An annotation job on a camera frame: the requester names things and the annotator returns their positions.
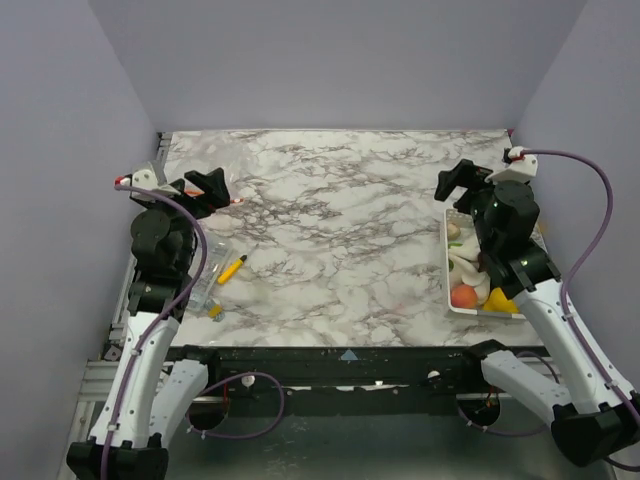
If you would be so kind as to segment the clear zip top bag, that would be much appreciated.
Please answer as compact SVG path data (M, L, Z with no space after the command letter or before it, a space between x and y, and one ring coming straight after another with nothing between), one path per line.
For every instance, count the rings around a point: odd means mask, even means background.
M167 179L177 180L191 170L206 174L222 168L233 204L265 207L269 203L258 183L272 173L275 161L261 137L262 131L174 132L165 163Z

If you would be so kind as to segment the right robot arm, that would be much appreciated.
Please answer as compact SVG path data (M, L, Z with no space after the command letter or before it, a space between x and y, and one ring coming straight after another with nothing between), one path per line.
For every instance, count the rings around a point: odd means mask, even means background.
M481 267L534 327L563 379L551 381L490 340L469 348L462 384L474 392L491 385L518 400L576 466L638 443L639 394L597 345L556 265L533 240L539 206L526 176L463 159L439 173L434 197L445 201L457 187L464 193L454 207L471 218Z

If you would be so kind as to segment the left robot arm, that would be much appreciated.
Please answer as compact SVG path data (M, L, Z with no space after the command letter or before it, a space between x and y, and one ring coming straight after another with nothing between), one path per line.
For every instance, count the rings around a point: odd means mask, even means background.
M231 205L225 172L186 172L159 184L143 171L119 177L143 210L130 226L134 274L127 293L124 345L107 399L84 441L70 444L66 464L78 479L162 479L169 444L198 394L222 380L209 356L186 355L161 378L189 297L207 261L200 220Z

